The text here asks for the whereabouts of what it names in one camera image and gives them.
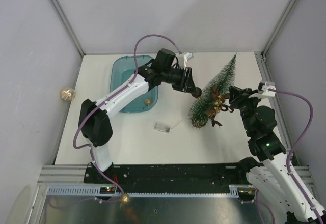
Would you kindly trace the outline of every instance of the gray wall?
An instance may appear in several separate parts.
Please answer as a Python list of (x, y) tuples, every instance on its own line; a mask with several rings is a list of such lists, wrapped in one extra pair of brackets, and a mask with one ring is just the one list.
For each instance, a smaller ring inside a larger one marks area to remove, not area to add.
[[(289, 0), (59, 0), (85, 53), (132, 53), (150, 33), (182, 50), (262, 50)], [(152, 53), (159, 38), (139, 46)]]
[(22, 223), (81, 62), (48, 0), (0, 0), (0, 223)]
[[(326, 205), (326, 0), (300, 0), (287, 21), (267, 61), (278, 89), (299, 93), (312, 102), (314, 119), (297, 150), (303, 164), (309, 165), (318, 193)], [(307, 104), (280, 95), (292, 140), (304, 129)]]

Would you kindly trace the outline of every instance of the bow decoration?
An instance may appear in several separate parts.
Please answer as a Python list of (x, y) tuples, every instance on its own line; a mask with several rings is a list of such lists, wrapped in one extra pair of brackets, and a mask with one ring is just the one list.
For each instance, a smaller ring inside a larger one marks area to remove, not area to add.
[(227, 94), (221, 95), (218, 91), (217, 85), (213, 85), (211, 88), (212, 88), (212, 99), (214, 102), (206, 110), (205, 113), (212, 120), (212, 126), (215, 126), (216, 124), (218, 124), (218, 126), (222, 126), (222, 124), (220, 122), (215, 120), (215, 116), (220, 111), (229, 111), (230, 113), (234, 112), (233, 108), (231, 108), (230, 106), (225, 104), (225, 100), (230, 97), (230, 94), (227, 93)]

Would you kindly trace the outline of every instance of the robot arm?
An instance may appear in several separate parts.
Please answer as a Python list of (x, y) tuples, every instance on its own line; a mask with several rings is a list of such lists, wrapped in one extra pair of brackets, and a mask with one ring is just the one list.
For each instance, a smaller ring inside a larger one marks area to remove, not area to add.
[(294, 223), (319, 223), (314, 222), (317, 221), (317, 216), (290, 174), (294, 174), (322, 218), (325, 218), (325, 208), (313, 197), (292, 165), (290, 165), (292, 171), (288, 173), (286, 150), (273, 133), (277, 125), (275, 111), (266, 106), (257, 107), (262, 98), (275, 95), (275, 92), (268, 89), (275, 89), (274, 84), (261, 83), (258, 90), (254, 91), (230, 87), (229, 103), (234, 109), (240, 110), (244, 128), (250, 137), (248, 141), (250, 152), (258, 157), (260, 163), (272, 173), (276, 181), (266, 176), (260, 167), (261, 164), (252, 157), (240, 161), (237, 164), (238, 168), (274, 206), (279, 207), (281, 211), (285, 210), (288, 216), (295, 215), (296, 221), (299, 222)]
[(174, 58), (175, 54), (173, 52), (161, 49), (155, 59), (139, 67), (138, 74), (132, 84), (129, 83), (135, 75), (132, 75), (124, 84), (105, 97), (95, 102), (87, 99), (81, 105), (79, 125), (90, 111), (106, 101), (108, 97), (115, 94), (122, 87), (128, 85), (122, 92), (105, 102), (105, 105), (98, 109), (81, 129), (83, 136), (91, 142), (94, 158), (101, 171), (105, 171), (112, 165), (106, 144), (113, 135), (111, 120), (123, 107), (162, 82), (171, 84), (174, 90), (191, 93), (194, 97), (201, 95), (201, 89), (194, 84), (192, 69), (190, 67), (180, 68), (178, 65), (173, 68)]

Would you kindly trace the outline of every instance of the blue tray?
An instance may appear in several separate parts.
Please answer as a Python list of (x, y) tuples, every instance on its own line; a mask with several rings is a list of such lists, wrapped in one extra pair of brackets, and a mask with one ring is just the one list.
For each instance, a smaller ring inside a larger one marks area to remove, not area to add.
[[(144, 65), (152, 59), (151, 56), (141, 55), (137, 56), (138, 66)], [(117, 59), (112, 66), (110, 92), (116, 89), (118, 86), (126, 82), (134, 71), (136, 66), (134, 64), (133, 56), (124, 56)], [(145, 104), (146, 99), (151, 99), (150, 105)], [(151, 91), (139, 96), (125, 106), (120, 112), (123, 113), (140, 113), (149, 111), (156, 104), (158, 99), (158, 87), (154, 87)]]

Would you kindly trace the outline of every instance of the green christmas tree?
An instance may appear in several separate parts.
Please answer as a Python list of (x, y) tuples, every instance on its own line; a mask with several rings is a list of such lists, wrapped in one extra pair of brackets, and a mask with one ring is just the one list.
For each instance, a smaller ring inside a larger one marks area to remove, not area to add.
[(197, 98), (190, 108), (189, 118), (194, 127), (204, 127), (211, 118), (207, 114), (210, 107), (214, 107), (216, 100), (213, 99), (212, 87), (217, 85), (217, 92), (221, 95), (229, 93), (229, 87), (234, 84), (236, 54), (230, 62), (205, 86), (202, 96)]

